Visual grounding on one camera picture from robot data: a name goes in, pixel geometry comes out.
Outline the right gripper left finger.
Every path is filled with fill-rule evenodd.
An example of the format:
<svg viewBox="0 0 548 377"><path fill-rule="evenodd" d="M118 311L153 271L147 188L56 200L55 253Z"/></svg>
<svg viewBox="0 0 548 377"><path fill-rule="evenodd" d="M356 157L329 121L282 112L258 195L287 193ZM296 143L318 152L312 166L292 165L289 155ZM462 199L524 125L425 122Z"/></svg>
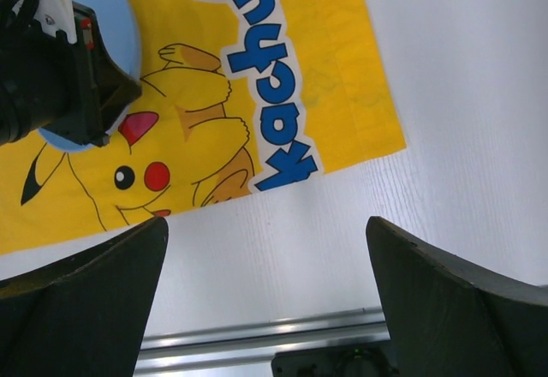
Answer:
<svg viewBox="0 0 548 377"><path fill-rule="evenodd" d="M1 282L3 376L131 376L168 246L151 218Z"/></svg>

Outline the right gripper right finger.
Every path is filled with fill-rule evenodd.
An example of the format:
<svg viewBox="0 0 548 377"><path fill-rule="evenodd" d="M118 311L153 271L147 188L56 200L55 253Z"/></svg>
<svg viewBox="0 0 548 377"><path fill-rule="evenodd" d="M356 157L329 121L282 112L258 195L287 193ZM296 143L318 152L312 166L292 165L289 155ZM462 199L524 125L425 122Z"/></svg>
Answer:
<svg viewBox="0 0 548 377"><path fill-rule="evenodd" d="M403 376L545 376L547 289L464 260L380 218L366 241Z"/></svg>

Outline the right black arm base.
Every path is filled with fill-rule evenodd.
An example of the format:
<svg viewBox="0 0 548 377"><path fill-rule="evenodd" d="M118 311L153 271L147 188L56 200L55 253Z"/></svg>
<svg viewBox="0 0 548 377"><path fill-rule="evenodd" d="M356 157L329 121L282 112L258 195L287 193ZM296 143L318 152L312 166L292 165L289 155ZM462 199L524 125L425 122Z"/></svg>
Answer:
<svg viewBox="0 0 548 377"><path fill-rule="evenodd" d="M398 367L379 348L366 345L331 346L277 353L273 376L400 376Z"/></svg>

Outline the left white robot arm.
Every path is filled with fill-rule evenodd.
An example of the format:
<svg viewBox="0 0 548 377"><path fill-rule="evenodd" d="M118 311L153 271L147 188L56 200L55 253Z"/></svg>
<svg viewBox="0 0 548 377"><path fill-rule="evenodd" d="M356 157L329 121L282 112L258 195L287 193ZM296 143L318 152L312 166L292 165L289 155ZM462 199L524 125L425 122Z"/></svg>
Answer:
<svg viewBox="0 0 548 377"><path fill-rule="evenodd" d="M128 0L1 0L1 142L103 147L141 95Z"/></svg>

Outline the yellow Pikachu cloth placemat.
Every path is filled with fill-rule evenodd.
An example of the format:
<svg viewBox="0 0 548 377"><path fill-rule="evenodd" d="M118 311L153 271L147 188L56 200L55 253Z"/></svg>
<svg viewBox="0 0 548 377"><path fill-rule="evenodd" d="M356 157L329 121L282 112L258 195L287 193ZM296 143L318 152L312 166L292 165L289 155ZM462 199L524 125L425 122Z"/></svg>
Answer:
<svg viewBox="0 0 548 377"><path fill-rule="evenodd" d="M103 147L1 142L3 254L305 181L405 146L365 0L128 0L142 94Z"/></svg>

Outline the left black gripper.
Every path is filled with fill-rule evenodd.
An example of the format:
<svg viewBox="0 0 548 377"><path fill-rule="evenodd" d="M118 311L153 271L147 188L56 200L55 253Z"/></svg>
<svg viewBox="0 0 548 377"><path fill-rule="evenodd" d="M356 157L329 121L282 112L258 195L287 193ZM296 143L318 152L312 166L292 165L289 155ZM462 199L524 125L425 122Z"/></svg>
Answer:
<svg viewBox="0 0 548 377"><path fill-rule="evenodd" d="M132 10L74 2L75 43L36 18L40 0L1 0L1 142L37 129L98 146L141 95L140 34Z"/></svg>

